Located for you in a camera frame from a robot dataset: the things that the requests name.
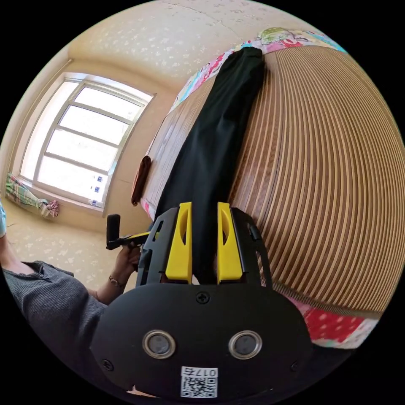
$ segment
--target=person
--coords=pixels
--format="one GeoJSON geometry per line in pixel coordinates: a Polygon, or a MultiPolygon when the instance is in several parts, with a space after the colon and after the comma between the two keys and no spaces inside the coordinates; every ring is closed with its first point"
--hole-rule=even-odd
{"type": "Polygon", "coordinates": [[[49,263],[22,262],[7,238],[6,213],[0,199],[0,264],[23,316],[66,366],[97,388],[126,401],[134,396],[103,375],[90,343],[105,308],[124,293],[137,270],[139,256],[138,247],[123,247],[109,278],[97,291],[86,288],[73,273],[49,263]]]}

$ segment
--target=wrist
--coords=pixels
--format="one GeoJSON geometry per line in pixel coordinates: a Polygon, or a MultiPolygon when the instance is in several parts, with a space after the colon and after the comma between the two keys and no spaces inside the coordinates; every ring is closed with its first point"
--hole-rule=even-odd
{"type": "Polygon", "coordinates": [[[110,278],[113,278],[114,280],[117,280],[120,284],[125,285],[127,284],[131,274],[125,271],[119,271],[114,269],[111,274],[110,278]]]}

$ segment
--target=window sill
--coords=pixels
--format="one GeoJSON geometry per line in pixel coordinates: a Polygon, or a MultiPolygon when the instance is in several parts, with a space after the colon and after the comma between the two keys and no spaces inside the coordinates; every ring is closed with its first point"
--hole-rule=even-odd
{"type": "Polygon", "coordinates": [[[56,200],[62,207],[71,207],[80,211],[87,212],[90,215],[103,217],[104,208],[93,207],[92,205],[85,204],[83,202],[75,201],[70,198],[62,197],[60,195],[51,193],[39,187],[33,186],[30,182],[19,178],[19,180],[37,197],[43,198],[48,201],[56,200]]]}

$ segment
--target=camera lens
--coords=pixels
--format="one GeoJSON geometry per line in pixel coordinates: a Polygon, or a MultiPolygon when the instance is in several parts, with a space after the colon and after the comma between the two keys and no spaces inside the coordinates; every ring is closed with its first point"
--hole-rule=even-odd
{"type": "Polygon", "coordinates": [[[155,354],[166,354],[170,350],[170,343],[165,336],[154,335],[149,339],[148,347],[155,354]]]}
{"type": "Polygon", "coordinates": [[[262,348],[262,338],[251,330],[235,334],[229,341],[229,352],[239,360],[255,357],[262,348]]]}
{"type": "Polygon", "coordinates": [[[175,352],[176,343],[167,332],[152,330],[144,336],[142,347],[149,356],[155,359],[167,359],[175,352]]]}

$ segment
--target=plaid cloth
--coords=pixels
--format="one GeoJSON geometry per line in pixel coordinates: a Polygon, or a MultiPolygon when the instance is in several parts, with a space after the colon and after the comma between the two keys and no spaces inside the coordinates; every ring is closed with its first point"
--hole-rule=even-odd
{"type": "Polygon", "coordinates": [[[59,213],[57,201],[48,202],[43,198],[37,198],[16,176],[8,173],[5,185],[6,196],[20,205],[35,207],[43,217],[56,217],[59,213]]]}

